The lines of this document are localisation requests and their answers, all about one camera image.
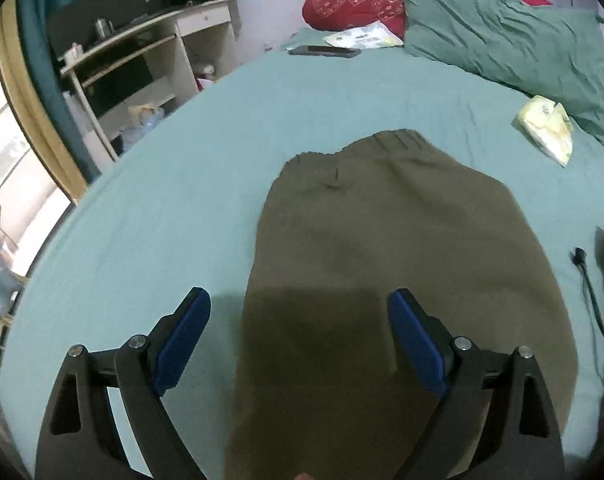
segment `wipes package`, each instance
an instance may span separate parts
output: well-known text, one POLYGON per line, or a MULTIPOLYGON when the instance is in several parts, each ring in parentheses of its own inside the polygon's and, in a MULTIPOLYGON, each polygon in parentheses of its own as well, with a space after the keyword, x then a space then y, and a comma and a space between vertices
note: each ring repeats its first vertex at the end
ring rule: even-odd
POLYGON ((536 95, 518 113, 518 121, 540 149, 565 167, 573 153, 573 126, 560 103, 536 95))
POLYGON ((386 28, 382 22, 375 22, 366 27, 349 28, 326 36, 324 41, 332 46, 342 48, 384 48, 402 46, 404 42, 386 28))

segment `blue gripper pad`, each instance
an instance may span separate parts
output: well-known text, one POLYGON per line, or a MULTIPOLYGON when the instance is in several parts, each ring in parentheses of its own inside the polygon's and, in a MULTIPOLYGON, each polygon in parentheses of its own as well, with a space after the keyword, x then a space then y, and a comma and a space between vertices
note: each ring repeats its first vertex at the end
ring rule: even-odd
POLYGON ((413 309, 399 291, 388 298, 388 320, 400 345, 418 374, 419 382, 440 399, 447 393, 442 355, 413 309))
POLYGON ((211 298, 200 289, 157 355, 153 388, 158 396, 177 386, 210 316, 211 298))

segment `olive green pants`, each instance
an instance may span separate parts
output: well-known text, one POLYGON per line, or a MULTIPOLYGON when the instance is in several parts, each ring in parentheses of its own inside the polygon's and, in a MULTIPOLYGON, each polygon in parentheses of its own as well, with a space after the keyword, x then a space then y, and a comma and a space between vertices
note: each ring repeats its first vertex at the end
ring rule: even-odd
POLYGON ((564 426, 575 343, 511 193, 416 132, 381 132, 333 155, 297 156, 269 192, 244 301, 227 479, 393 477, 437 405, 389 328, 386 297, 404 286, 480 348, 531 347, 564 426))

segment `metal screw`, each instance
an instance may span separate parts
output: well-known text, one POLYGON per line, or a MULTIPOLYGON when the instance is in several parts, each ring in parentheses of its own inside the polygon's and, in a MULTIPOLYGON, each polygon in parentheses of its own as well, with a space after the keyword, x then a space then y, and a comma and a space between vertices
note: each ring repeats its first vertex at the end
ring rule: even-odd
POLYGON ((68 354, 70 357, 77 357, 84 351, 84 347, 82 345, 73 345, 68 349, 68 354))
POLYGON ((128 346, 130 346, 130 348, 141 348, 145 343, 146 336, 141 334, 134 335, 128 340, 128 346))
POLYGON ((533 357, 533 351, 528 346, 521 346, 518 348, 518 354, 524 357, 524 359, 533 357))
POLYGON ((456 340, 453 341, 454 345, 460 350, 470 350, 473 348, 473 343, 467 337, 456 337, 456 340))

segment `metal cup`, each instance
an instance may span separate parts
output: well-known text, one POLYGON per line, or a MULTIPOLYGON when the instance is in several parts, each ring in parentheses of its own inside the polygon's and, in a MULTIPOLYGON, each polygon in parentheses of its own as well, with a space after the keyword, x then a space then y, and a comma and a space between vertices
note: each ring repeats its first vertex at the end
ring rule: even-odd
POLYGON ((95 32, 100 40, 105 40, 113 35, 113 24, 106 18, 100 18, 95 22, 95 32))

